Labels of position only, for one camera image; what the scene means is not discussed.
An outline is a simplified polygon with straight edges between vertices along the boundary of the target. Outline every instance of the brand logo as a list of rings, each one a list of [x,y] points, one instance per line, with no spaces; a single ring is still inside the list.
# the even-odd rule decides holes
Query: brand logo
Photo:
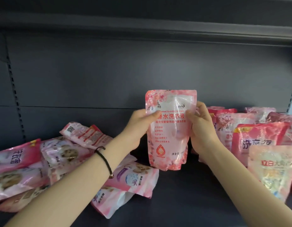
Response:
[[[159,145],[157,147],[157,156],[160,157],[160,158],[164,158],[164,155],[165,155],[165,149],[163,148],[162,145]]]

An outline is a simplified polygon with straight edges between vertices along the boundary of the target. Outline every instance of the qr code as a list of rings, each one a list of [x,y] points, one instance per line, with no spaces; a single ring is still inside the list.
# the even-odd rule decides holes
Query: qr code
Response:
[[[75,129],[74,129],[72,126],[70,126],[70,127],[67,129],[67,131],[69,131],[70,133],[72,133],[74,130],[75,130]]]

